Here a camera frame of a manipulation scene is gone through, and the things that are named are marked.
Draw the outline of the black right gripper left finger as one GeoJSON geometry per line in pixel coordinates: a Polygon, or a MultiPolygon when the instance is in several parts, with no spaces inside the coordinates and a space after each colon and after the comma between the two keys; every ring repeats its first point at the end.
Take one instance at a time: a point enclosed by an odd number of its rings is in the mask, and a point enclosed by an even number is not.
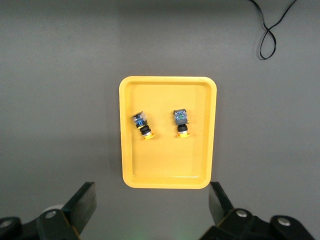
{"type": "Polygon", "coordinates": [[[39,238],[79,240],[96,207],[96,184],[85,182],[62,208],[49,209],[37,218],[39,238]]]}

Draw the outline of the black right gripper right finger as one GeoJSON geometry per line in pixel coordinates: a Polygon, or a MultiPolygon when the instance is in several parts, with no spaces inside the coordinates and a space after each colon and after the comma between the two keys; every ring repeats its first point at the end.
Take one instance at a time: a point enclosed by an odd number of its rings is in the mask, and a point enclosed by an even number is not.
{"type": "Polygon", "coordinates": [[[246,209],[236,208],[219,182],[209,185],[208,206],[214,225],[202,240],[272,240],[269,223],[246,209]]]}

